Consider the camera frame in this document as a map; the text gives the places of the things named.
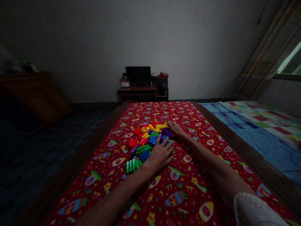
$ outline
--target pile of toy blocks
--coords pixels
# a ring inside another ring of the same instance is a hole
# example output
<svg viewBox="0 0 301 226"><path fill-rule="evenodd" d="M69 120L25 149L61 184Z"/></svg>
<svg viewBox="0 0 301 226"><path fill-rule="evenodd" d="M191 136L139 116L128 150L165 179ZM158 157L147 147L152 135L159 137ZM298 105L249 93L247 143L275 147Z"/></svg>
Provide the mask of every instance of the pile of toy blocks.
<svg viewBox="0 0 301 226"><path fill-rule="evenodd" d="M133 133L139 137L139 140L129 140L129 147L132 148L132 150L130 153L131 160L125 164L126 174L133 173L149 158L159 134L161 134L159 144L161 144L166 137L170 139L174 137L167 122L159 124L157 121L153 124L146 124L142 128L137 127L133 130Z"/></svg>

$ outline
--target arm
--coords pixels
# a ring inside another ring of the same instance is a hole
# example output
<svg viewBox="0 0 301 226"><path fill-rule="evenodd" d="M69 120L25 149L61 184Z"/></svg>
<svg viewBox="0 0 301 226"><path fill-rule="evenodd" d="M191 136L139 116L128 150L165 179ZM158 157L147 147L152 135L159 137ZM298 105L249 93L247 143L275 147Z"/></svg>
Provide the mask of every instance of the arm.
<svg viewBox="0 0 301 226"><path fill-rule="evenodd" d="M213 177L217 186L231 202L231 206L233 206L233 199L235 195L240 192L245 192L256 196L255 192L249 187L249 185L245 183L239 174L236 173L227 163L204 147L204 145L191 138L182 130L179 124L171 121L168 123L172 131L182 138L187 146L191 147L200 163Z"/></svg>
<svg viewBox="0 0 301 226"><path fill-rule="evenodd" d="M107 194L94 207L89 209L77 222L76 226L104 225L110 226L119 212L126 205L131 196L145 184L156 171L169 164L173 156L168 157L173 151L172 142L164 147L168 137L159 145L160 136L149 159L136 170L129 178Z"/></svg>

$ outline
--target box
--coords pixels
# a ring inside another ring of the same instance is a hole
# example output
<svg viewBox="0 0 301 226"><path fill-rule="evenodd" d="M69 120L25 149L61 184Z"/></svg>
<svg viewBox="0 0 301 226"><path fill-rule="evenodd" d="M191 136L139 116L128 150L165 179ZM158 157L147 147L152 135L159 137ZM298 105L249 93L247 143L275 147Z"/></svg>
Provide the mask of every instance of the box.
<svg viewBox="0 0 301 226"><path fill-rule="evenodd" d="M130 87L129 79L128 78L121 78L120 85L122 88Z"/></svg>

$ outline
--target blue checkered sheet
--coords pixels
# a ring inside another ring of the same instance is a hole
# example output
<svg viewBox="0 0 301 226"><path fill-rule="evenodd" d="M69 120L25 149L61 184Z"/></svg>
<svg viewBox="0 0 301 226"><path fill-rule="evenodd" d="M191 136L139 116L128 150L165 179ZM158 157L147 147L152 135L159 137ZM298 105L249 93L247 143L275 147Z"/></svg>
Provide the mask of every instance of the blue checkered sheet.
<svg viewBox="0 0 301 226"><path fill-rule="evenodd" d="M220 103L201 104L301 188L301 152Z"/></svg>

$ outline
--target red telephone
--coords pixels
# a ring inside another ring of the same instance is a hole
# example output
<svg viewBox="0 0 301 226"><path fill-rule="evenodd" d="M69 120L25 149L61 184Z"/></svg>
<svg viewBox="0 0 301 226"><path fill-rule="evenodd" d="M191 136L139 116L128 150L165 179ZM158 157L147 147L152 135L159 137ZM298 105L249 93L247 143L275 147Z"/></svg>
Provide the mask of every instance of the red telephone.
<svg viewBox="0 0 301 226"><path fill-rule="evenodd" d="M163 72L161 72L160 75L161 75L161 77L168 77L169 76L169 74L163 73Z"/></svg>

